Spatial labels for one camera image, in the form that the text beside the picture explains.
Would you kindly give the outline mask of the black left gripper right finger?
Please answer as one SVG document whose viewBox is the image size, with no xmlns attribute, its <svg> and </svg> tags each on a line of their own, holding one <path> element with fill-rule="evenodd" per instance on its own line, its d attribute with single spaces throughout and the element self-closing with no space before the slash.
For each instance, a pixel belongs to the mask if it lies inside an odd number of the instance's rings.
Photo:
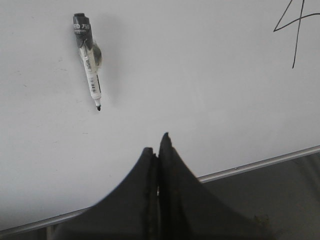
<svg viewBox="0 0 320 240">
<path fill-rule="evenodd" d="M 164 240 L 270 240 L 271 233 L 211 194 L 165 133 L 159 148 L 159 203 Z"/>
</svg>

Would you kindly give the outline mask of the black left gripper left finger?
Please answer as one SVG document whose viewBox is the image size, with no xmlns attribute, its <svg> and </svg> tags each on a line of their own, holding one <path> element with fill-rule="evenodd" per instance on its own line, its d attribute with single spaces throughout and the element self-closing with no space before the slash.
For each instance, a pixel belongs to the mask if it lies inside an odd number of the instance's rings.
<svg viewBox="0 0 320 240">
<path fill-rule="evenodd" d="M 55 240 L 158 239 L 158 159 L 143 149 L 124 180 L 82 214 L 58 225 Z"/>
</svg>

